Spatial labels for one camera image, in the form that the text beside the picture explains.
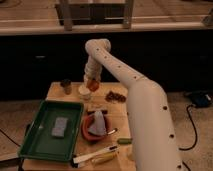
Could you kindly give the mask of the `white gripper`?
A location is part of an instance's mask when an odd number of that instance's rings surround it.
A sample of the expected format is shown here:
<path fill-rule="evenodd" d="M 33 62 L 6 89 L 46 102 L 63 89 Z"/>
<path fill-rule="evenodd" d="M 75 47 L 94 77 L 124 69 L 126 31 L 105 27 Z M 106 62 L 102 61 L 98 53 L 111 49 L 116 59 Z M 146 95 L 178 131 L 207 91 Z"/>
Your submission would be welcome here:
<path fill-rule="evenodd" d="M 96 81 L 100 81 L 102 73 L 102 65 L 94 58 L 89 57 L 85 65 L 84 72 L 85 72 L 84 77 L 86 79 L 94 79 Z"/>

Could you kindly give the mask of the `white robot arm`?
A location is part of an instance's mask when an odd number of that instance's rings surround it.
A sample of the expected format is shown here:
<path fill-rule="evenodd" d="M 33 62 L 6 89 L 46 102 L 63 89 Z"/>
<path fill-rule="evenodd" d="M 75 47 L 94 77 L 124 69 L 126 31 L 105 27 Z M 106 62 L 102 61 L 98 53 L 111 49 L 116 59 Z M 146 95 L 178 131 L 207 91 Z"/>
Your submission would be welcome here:
<path fill-rule="evenodd" d="M 162 87 L 110 54 L 107 39 L 91 39 L 85 44 L 89 56 L 85 84 L 99 88 L 105 67 L 127 90 L 127 114 L 136 171 L 183 171 L 174 126 Z"/>

